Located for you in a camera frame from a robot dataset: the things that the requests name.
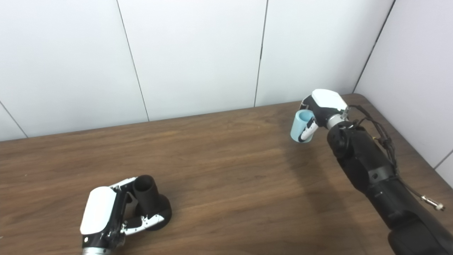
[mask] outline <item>black robotic arm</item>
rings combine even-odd
[[[356,107],[372,121],[380,138],[374,138],[360,126],[350,122],[347,113]],[[347,106],[333,91],[317,89],[303,100],[301,109],[312,110],[314,122],[329,129],[327,141],[338,163],[352,185],[365,194],[391,230],[388,240],[397,255],[453,255],[453,236],[410,193],[444,210],[442,204],[412,190],[401,179],[396,165],[394,148],[385,129],[360,106]],[[305,129],[301,137],[316,129]],[[379,148],[378,141],[387,151]]]

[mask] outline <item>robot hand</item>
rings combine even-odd
[[[124,219],[127,205],[137,204],[135,217]],[[80,233],[83,255],[108,255],[124,244],[125,236],[158,230],[171,219],[170,202],[159,194],[149,175],[128,178],[90,192]]]
[[[307,109],[313,112],[314,117],[307,123],[302,131],[299,141],[307,140],[313,135],[318,127],[330,129],[335,124],[347,118],[347,104],[341,96],[331,90],[316,89],[305,98],[300,105],[300,110]]]

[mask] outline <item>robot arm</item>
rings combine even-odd
[[[126,206],[138,202],[135,217],[124,219]],[[170,202],[148,175],[128,178],[90,192],[80,233],[83,255],[107,255],[125,236],[164,227],[172,215]]]
[[[313,111],[313,122],[329,129],[327,142],[352,185],[372,203],[391,230],[388,240],[397,255],[453,255],[453,236],[421,206],[414,193],[436,210],[442,204],[422,196],[406,185],[398,173],[393,145],[383,127],[372,121],[379,139],[371,137],[360,126],[347,118],[349,107],[336,92],[317,89],[303,100],[301,108]],[[313,128],[302,131],[301,137],[313,134]],[[387,151],[387,156],[375,143]]]

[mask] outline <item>light blue cup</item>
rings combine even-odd
[[[310,110],[299,110],[296,112],[296,116],[294,117],[293,127],[291,128],[291,138],[296,142],[299,142],[299,136],[307,126],[308,121],[314,117],[314,114]],[[307,140],[303,142],[309,142],[313,138],[311,135]]]

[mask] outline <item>wooden table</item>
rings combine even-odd
[[[405,180],[447,210],[453,192],[361,95],[393,137]],[[320,129],[298,144],[299,102],[0,143],[0,253],[81,253],[89,192],[150,174],[173,207],[163,229],[128,236],[120,255],[385,255],[388,229],[354,190]],[[359,118],[352,112],[352,118]],[[369,123],[365,127],[373,134]]]

